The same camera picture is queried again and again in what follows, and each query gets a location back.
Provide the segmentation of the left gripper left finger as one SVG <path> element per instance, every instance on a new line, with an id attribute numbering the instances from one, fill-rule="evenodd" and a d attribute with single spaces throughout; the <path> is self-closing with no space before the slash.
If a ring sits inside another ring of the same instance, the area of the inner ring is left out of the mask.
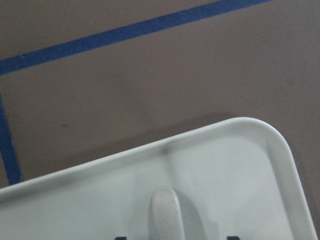
<path id="1" fill-rule="evenodd" d="M 114 240 L 127 240 L 126 236 L 117 236 Z"/>

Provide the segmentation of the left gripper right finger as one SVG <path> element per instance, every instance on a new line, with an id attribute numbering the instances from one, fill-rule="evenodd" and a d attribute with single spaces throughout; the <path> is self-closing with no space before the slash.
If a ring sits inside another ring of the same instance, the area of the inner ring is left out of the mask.
<path id="1" fill-rule="evenodd" d="M 236 235 L 232 235 L 232 236 L 227 236 L 226 240 L 240 240 L 240 238 Z"/>

